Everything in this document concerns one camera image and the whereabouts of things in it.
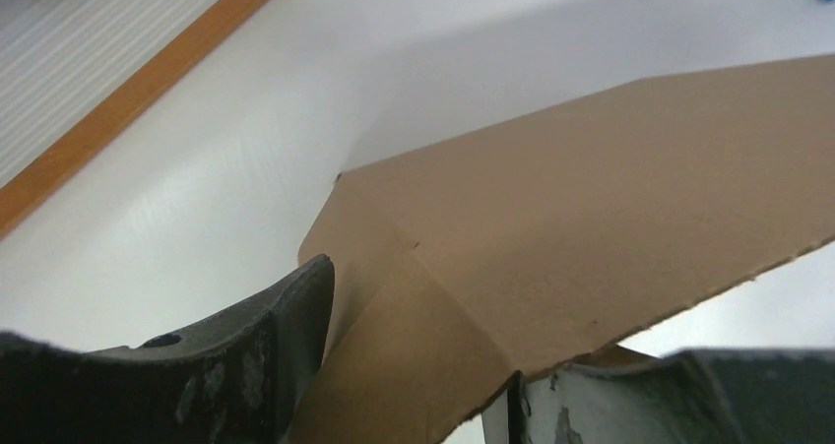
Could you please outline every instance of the cardboard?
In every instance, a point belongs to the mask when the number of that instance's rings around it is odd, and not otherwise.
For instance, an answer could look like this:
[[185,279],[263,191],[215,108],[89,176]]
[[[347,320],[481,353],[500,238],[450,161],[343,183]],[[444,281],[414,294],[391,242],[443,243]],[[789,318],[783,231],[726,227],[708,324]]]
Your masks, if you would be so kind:
[[835,55],[655,78],[344,173],[299,251],[337,289],[291,442],[440,442],[829,242],[833,101]]
[[0,240],[268,0],[218,0],[15,178],[0,186]]

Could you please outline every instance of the cardboard flap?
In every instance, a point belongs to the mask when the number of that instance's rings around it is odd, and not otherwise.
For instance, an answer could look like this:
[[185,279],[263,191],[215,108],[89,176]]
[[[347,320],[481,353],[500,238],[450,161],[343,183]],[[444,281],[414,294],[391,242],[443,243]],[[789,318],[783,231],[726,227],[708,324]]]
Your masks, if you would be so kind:
[[515,371],[830,241],[833,102],[835,56],[657,78],[346,173],[300,260],[351,313],[293,442],[439,442]]

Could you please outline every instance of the wooden trim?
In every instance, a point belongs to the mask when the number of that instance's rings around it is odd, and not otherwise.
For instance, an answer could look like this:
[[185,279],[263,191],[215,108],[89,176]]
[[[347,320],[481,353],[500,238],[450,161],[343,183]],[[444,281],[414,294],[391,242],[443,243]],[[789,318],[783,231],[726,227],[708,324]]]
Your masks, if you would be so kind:
[[84,119],[0,188],[0,239],[268,0],[218,0]]

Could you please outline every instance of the ribbed white panel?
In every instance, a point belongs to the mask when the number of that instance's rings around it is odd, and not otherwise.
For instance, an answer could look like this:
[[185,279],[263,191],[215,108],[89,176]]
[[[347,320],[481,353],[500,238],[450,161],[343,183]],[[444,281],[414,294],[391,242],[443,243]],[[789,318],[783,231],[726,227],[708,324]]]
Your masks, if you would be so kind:
[[0,0],[0,186],[217,0]]

